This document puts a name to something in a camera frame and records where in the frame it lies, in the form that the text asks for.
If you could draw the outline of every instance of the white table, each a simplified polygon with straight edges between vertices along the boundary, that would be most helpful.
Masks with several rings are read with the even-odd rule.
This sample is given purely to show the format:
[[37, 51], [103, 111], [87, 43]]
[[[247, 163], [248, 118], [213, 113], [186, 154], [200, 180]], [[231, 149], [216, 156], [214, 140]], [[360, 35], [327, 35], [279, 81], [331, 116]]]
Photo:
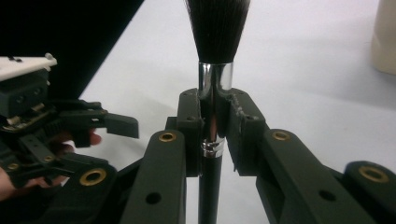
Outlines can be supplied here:
[[[376, 8], [371, 0], [252, 0], [234, 60], [233, 86], [269, 126], [296, 133], [340, 172], [361, 160], [396, 172], [396, 76], [370, 63]], [[197, 64], [183, 0], [146, 0], [81, 96], [138, 119], [141, 137], [99, 130], [103, 143], [78, 153], [118, 169], [141, 158], [177, 114], [178, 95], [197, 87]], [[218, 223], [266, 223], [255, 178], [234, 173], [227, 150], [222, 167]], [[197, 184], [189, 178], [187, 223], [197, 222]]]

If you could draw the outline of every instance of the white surface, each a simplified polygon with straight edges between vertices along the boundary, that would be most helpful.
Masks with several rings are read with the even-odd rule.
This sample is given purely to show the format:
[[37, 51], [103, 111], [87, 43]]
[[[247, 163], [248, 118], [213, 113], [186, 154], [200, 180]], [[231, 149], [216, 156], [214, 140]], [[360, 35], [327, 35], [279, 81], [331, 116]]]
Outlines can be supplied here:
[[47, 59], [45, 57], [15, 57], [21, 62], [11, 61], [8, 57], [0, 57], [0, 81], [12, 77], [25, 75], [30, 72], [46, 68], [56, 64], [56, 59]]
[[[351, 161], [396, 172], [396, 77], [374, 70], [370, 43], [377, 2], [252, 0], [235, 57], [233, 86], [247, 91], [272, 128], [296, 133], [323, 164]], [[122, 168], [197, 87], [198, 57], [182, 0], [146, 0], [81, 98], [139, 120], [139, 140], [99, 133], [78, 152]], [[197, 179], [189, 179], [187, 223], [197, 221]], [[266, 223], [253, 177], [233, 173], [225, 153], [218, 223]]]

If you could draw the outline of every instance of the beige object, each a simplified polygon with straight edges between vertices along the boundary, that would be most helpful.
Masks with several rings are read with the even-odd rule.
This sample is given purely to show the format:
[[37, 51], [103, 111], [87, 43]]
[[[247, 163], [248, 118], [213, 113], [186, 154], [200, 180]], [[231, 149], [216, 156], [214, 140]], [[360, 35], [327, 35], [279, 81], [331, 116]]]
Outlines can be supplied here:
[[396, 0], [380, 0], [372, 41], [372, 61], [381, 72], [396, 75]]

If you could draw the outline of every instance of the screw hole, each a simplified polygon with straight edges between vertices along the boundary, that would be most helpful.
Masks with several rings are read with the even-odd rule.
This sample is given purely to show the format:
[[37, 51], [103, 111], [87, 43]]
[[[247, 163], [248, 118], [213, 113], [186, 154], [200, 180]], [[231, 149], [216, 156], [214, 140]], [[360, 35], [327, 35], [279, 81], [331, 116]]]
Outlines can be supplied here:
[[18, 104], [22, 104], [22, 103], [25, 102], [25, 100], [26, 100], [26, 97], [25, 97], [25, 96], [19, 96], [19, 97], [17, 98], [17, 103], [18, 103]]
[[82, 186], [94, 186], [105, 180], [107, 176], [106, 170], [102, 168], [92, 169], [87, 171], [80, 179], [79, 183]]
[[43, 91], [41, 90], [41, 88], [37, 88], [37, 89], [35, 89], [35, 91], [33, 92], [33, 94], [34, 94], [34, 95], [39, 95], [39, 94], [41, 94], [41, 92], [43, 92]]
[[334, 202], [336, 200], [335, 195], [327, 190], [320, 190], [319, 195], [322, 199], [329, 202]]
[[157, 192], [150, 193], [146, 197], [146, 203], [149, 203], [149, 204], [156, 204], [156, 203], [159, 203], [160, 201], [161, 201], [161, 194], [159, 194]]
[[389, 182], [387, 174], [385, 174], [382, 170], [372, 166], [362, 166], [361, 168], [359, 168], [359, 173], [361, 173], [361, 175], [364, 176], [366, 179], [377, 183]]
[[279, 141], [286, 141], [290, 139], [290, 135], [284, 132], [274, 132], [273, 137]]
[[247, 118], [247, 119], [258, 119], [258, 117], [256, 117], [256, 116], [251, 116], [251, 115], [247, 115], [246, 118]]
[[44, 158], [44, 161], [53, 161], [53, 157], [51, 157], [51, 156], [46, 156], [46, 157]]
[[176, 135], [173, 133], [163, 133], [160, 135], [160, 141], [162, 142], [172, 142], [176, 139]]
[[17, 163], [11, 163], [9, 166], [8, 166], [8, 169], [10, 169], [10, 170], [16, 170], [16, 169], [18, 169], [20, 166], [17, 164]]

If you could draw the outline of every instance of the human hand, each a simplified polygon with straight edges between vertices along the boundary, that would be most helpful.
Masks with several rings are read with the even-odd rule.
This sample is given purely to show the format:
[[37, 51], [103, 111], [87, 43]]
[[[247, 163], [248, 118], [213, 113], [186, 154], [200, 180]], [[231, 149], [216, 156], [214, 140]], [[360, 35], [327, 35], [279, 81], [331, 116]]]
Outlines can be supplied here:
[[[91, 145], [98, 145], [101, 142], [101, 139], [102, 138], [99, 135], [94, 133], [94, 130], [90, 131]], [[73, 152], [73, 147], [64, 143], [69, 140], [72, 140], [70, 133], [60, 133], [56, 135], [49, 143], [50, 150], [58, 157], [61, 157], [66, 152]], [[50, 188], [60, 185], [65, 179], [65, 176], [58, 176], [55, 179], [52, 179], [52, 186], [49, 186], [44, 180], [44, 177], [39, 177], [29, 180], [21, 189], [15, 189], [6, 171], [0, 168], [0, 201], [25, 195], [37, 186], [41, 188]]]

